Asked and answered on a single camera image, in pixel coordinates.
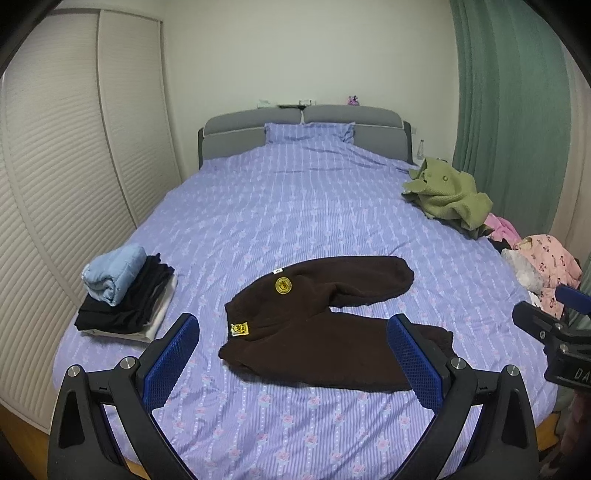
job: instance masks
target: metal screw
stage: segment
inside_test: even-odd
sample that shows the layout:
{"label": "metal screw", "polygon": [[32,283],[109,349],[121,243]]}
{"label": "metal screw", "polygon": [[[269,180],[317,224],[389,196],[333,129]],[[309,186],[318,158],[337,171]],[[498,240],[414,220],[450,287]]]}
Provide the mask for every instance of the metal screw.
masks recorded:
{"label": "metal screw", "polygon": [[121,366],[121,368],[124,368],[126,370],[129,370],[131,367],[133,367],[135,365],[135,358],[132,356],[126,356],[120,363],[119,365]]}
{"label": "metal screw", "polygon": [[510,376],[516,377],[519,375],[519,368],[517,368],[515,365],[507,365],[505,368]]}
{"label": "metal screw", "polygon": [[72,365],[68,369],[68,377],[75,377],[80,373],[80,367],[78,365]]}
{"label": "metal screw", "polygon": [[462,370],[463,368],[466,368],[466,361],[463,358],[454,357],[449,362],[456,370]]}

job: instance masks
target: blue gripper pad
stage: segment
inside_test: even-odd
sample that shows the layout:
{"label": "blue gripper pad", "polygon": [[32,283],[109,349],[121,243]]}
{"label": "blue gripper pad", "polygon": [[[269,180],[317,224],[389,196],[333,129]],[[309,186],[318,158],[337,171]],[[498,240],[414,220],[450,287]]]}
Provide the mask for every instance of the blue gripper pad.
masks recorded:
{"label": "blue gripper pad", "polygon": [[139,362],[137,389],[147,412],[164,406],[199,342],[199,323],[183,313],[166,335],[153,341]]}
{"label": "blue gripper pad", "polygon": [[558,285],[554,297],[568,308],[576,310],[583,315],[591,314],[591,297],[582,291],[568,285]]}
{"label": "blue gripper pad", "polygon": [[436,415],[450,384],[443,352],[422,337],[402,313],[388,320],[386,337],[419,402]]}

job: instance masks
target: folded blue garment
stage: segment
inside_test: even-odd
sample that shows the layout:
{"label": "folded blue garment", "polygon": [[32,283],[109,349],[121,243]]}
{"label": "folded blue garment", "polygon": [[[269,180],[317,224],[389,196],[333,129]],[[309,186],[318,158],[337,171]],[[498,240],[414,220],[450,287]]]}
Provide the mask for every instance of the folded blue garment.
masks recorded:
{"label": "folded blue garment", "polygon": [[82,281],[88,294],[112,307],[123,300],[146,261],[144,247],[124,245],[96,257],[82,270]]}

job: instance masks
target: yellow logo patch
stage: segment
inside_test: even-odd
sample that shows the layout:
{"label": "yellow logo patch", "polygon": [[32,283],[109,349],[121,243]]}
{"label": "yellow logo patch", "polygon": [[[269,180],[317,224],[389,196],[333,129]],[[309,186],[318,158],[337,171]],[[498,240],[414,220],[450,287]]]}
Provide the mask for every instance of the yellow logo patch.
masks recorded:
{"label": "yellow logo patch", "polygon": [[233,337],[248,335],[248,323],[237,323],[230,325],[230,333]]}
{"label": "yellow logo patch", "polygon": [[278,278],[275,282],[275,289],[282,295],[291,292],[291,280],[287,277]]}

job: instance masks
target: bed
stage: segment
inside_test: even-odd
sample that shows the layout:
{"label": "bed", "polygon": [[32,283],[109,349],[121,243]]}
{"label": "bed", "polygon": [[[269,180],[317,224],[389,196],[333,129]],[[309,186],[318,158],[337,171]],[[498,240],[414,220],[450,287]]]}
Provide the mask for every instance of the bed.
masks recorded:
{"label": "bed", "polygon": [[[355,122],[355,136],[353,143],[314,137],[265,145],[267,122],[287,129]],[[384,319],[402,312],[451,330],[454,350],[474,368],[520,368],[536,424],[550,414],[556,386],[543,378],[542,346],[511,322],[514,304],[528,295],[510,267],[486,239],[428,220],[401,197],[409,130],[395,112],[351,106],[212,119],[200,135],[203,168],[170,191],[129,239],[160,252],[177,271],[157,336],[182,312],[200,323],[197,348],[166,405],[153,412],[198,478],[389,478],[431,420],[412,391],[266,384],[239,378],[218,358],[228,334],[224,304],[258,277],[311,258],[405,259],[415,272],[407,293],[344,311]],[[143,348],[85,335],[72,324],[55,358],[54,385],[71,364],[109,369]],[[459,464],[478,412],[472,408],[444,473]],[[108,417],[124,455],[137,461],[114,409]]]}

